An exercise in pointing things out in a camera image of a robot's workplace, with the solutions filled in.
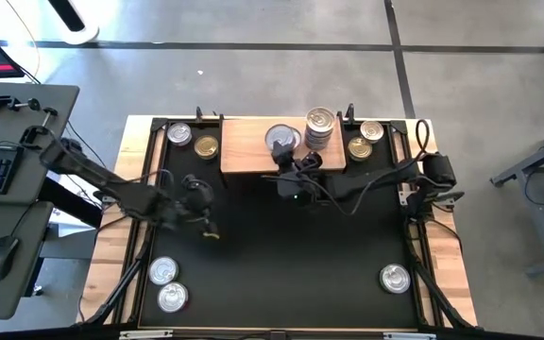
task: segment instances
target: can lid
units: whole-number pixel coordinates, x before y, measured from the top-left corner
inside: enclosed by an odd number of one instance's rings
[[[276,124],[265,133],[265,144],[270,151],[274,149],[274,142],[279,142],[280,145],[294,145],[295,141],[293,128],[285,124]]]
[[[195,152],[200,157],[210,157],[217,153],[219,143],[213,136],[200,136],[195,142]]]
[[[291,127],[293,130],[293,139],[295,140],[295,146],[293,148],[297,148],[299,145],[301,145],[301,133],[294,127]]]
[[[190,127],[184,123],[175,123],[167,130],[167,138],[172,143],[182,143],[191,136]]]
[[[362,137],[354,137],[348,143],[349,153],[358,158],[365,159],[373,151],[373,146]]]
[[[178,263],[172,258],[162,256],[152,262],[148,277],[154,284],[163,285],[173,281],[178,275]]]
[[[328,132],[332,130],[335,116],[329,109],[313,108],[306,114],[308,128],[316,132]]]
[[[379,274],[385,290],[394,294],[401,294],[411,286],[411,277],[406,269],[399,264],[389,264]]]
[[[161,288],[157,302],[164,312],[173,313],[179,311],[188,301],[188,290],[183,284],[171,282]]]
[[[377,142],[383,137],[383,126],[376,121],[365,121],[360,125],[360,133],[370,142]]]

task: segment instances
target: gray desk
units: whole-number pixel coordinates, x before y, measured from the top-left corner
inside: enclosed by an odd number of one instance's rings
[[[0,95],[9,94],[21,101],[37,98],[42,107],[52,107],[59,116],[50,120],[50,128],[60,136],[78,95],[76,86],[29,85],[0,83]],[[28,108],[18,112],[0,111],[0,141],[18,142],[23,131],[30,125],[40,125],[43,113]],[[39,144],[46,146],[50,137],[43,137]],[[0,195],[0,237],[9,234],[28,204],[35,200],[45,179],[47,170],[40,165],[38,155],[25,152],[7,195]],[[45,229],[54,204],[39,202],[30,209],[16,230],[20,245],[14,256],[14,264],[8,276],[0,281],[0,319],[14,315],[20,297],[26,290],[37,261]]]

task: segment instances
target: white cable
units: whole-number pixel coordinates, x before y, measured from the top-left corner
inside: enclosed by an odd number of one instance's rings
[[[37,66],[35,67],[35,72],[33,72],[32,75],[34,77],[37,77],[37,73],[39,72],[39,67],[42,64],[42,55],[39,52],[39,47],[37,47],[37,42],[35,41],[35,37],[33,37],[33,33],[31,33],[30,29],[28,29],[28,26],[26,25],[23,18],[20,17],[20,14],[18,14],[18,11],[16,11],[16,8],[14,8],[14,6],[9,2],[9,0],[6,0],[6,2],[8,3],[9,8],[13,10],[14,14],[16,14],[16,17],[18,18],[18,20],[20,20],[20,22],[25,27],[26,33],[28,33],[28,35],[30,36],[30,40],[33,41],[33,46],[35,47],[35,53],[37,53]]]

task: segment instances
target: gold can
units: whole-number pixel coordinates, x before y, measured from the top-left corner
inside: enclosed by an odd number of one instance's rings
[[[366,160],[373,152],[373,146],[362,137],[354,137],[348,143],[349,157],[357,162]]]
[[[217,156],[219,143],[213,136],[200,136],[195,142],[195,152],[203,160],[210,160]]]
[[[376,121],[365,121],[360,125],[360,134],[369,143],[375,144],[383,138],[383,126]]]

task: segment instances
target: black mat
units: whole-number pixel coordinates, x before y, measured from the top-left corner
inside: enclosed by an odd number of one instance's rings
[[[193,128],[193,133],[220,135],[217,128],[209,127]],[[346,134],[347,141],[358,132]],[[348,164],[348,174],[390,166],[390,150],[389,140],[382,139],[368,161]],[[278,198],[275,183],[259,176],[229,177],[225,189],[218,162],[205,163],[191,146],[168,148],[164,166],[176,181],[193,173],[214,188],[213,220],[224,228],[224,242],[211,247],[158,231],[151,260],[170,256],[178,262],[178,281],[188,288],[190,301],[178,313],[164,313],[157,304],[160,286],[147,280],[142,327],[417,325],[413,292],[391,295],[379,284],[384,266],[406,263],[395,188],[368,195],[360,213],[345,217],[333,206],[315,211],[293,207]]]

